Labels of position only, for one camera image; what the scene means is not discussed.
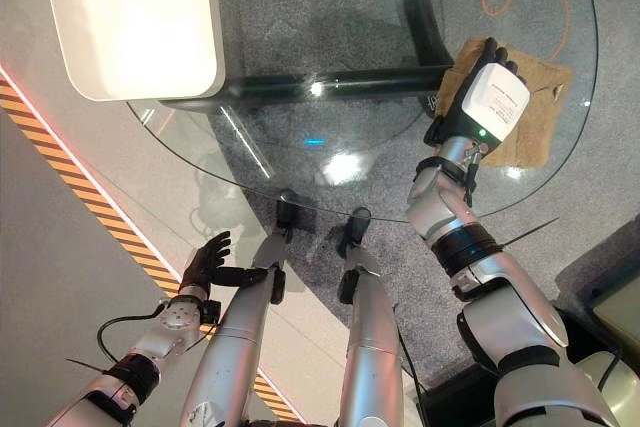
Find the round glass tabletop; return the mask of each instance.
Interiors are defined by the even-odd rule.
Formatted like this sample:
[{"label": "round glass tabletop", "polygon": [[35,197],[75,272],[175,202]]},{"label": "round glass tabletop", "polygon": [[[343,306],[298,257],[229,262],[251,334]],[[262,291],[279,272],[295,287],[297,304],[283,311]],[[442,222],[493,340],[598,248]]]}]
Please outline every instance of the round glass tabletop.
[{"label": "round glass tabletop", "polygon": [[219,0],[228,81],[196,101],[131,102],[202,171],[311,208],[403,221],[433,96],[469,37],[493,36],[573,71],[544,166],[482,166],[474,209],[531,195],[562,167],[589,112],[591,0]]}]

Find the black wire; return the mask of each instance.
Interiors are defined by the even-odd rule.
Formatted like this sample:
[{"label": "black wire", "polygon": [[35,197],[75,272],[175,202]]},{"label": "black wire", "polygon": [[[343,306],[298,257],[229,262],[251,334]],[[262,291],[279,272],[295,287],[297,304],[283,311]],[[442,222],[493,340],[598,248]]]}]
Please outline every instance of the black wire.
[{"label": "black wire", "polygon": [[125,317],[116,317],[115,319],[107,320],[104,324],[100,326],[100,328],[98,329],[98,333],[96,334],[96,339],[98,340],[98,347],[100,347],[100,350],[102,350],[102,353],[106,355],[109,360],[112,360],[113,362],[117,363],[118,359],[116,359],[115,356],[111,352],[109,352],[109,349],[107,349],[107,346],[104,345],[104,341],[102,340],[102,333],[104,332],[104,330],[110,325],[116,324],[118,322],[127,322],[130,320],[153,319],[154,317],[157,317],[158,315],[160,315],[160,312],[162,312],[164,308],[165,308],[165,304],[159,304],[158,307],[156,307],[156,310],[154,310],[153,313],[149,315],[127,315]]},{"label": "black wire", "polygon": [[611,360],[611,363],[607,367],[607,370],[605,370],[604,373],[602,374],[602,377],[600,378],[600,382],[598,382],[598,390],[600,392],[602,392],[602,389],[604,389],[604,384],[607,383],[607,380],[609,379],[611,372],[613,372],[613,369],[615,369],[616,365],[618,365],[618,362],[620,362],[621,356],[622,356],[622,349],[617,348],[615,351],[615,355]]},{"label": "black wire", "polygon": [[411,360],[411,356],[409,355],[409,351],[407,350],[407,346],[404,343],[404,339],[402,338],[402,334],[400,333],[400,329],[398,328],[398,340],[400,340],[400,345],[402,346],[402,350],[404,352],[404,356],[407,358],[407,364],[409,364],[409,370],[411,370],[411,377],[413,377],[413,385],[416,388],[416,393],[418,394],[418,406],[420,407],[420,420],[422,421],[422,425],[424,427],[429,427],[429,422],[427,422],[427,411],[422,401],[422,386],[418,381],[418,374],[416,373],[416,369],[413,366],[413,361]]},{"label": "black wire", "polygon": [[540,230],[540,229],[542,229],[542,228],[546,227],[547,225],[549,225],[549,224],[553,224],[553,223],[554,223],[556,220],[558,220],[559,218],[560,218],[560,217],[556,217],[555,219],[548,220],[548,221],[546,221],[545,223],[540,224],[539,226],[534,227],[533,229],[526,231],[524,234],[520,234],[519,236],[514,237],[513,239],[509,240],[508,242],[505,242],[504,244],[501,244],[501,245],[500,245],[500,247],[506,247],[507,245],[511,245],[511,244],[513,244],[514,242],[517,242],[518,240],[524,239],[524,238],[525,238],[525,237],[527,237],[528,235],[531,235],[531,234],[533,234],[534,232],[537,232],[538,230]]},{"label": "black wire", "polygon": [[67,361],[72,362],[74,364],[81,365],[83,367],[87,367],[88,369],[95,370],[96,372],[100,372],[101,374],[106,374],[107,373],[106,370],[101,369],[100,367],[96,367],[95,365],[87,364],[86,362],[82,362],[81,360],[69,359],[68,357],[65,358],[64,360],[67,360]]},{"label": "black wire", "polygon": [[207,338],[207,336],[213,332],[213,328],[215,327],[215,324],[211,324],[211,327],[209,327],[209,330],[207,331],[206,334],[204,334],[202,337],[200,337],[198,340],[196,340],[193,344],[191,344],[189,347],[187,347],[187,349],[184,351],[184,353],[186,354],[187,352],[189,352],[191,349],[193,349],[196,345],[198,345],[200,342],[202,342],[204,339]]}]

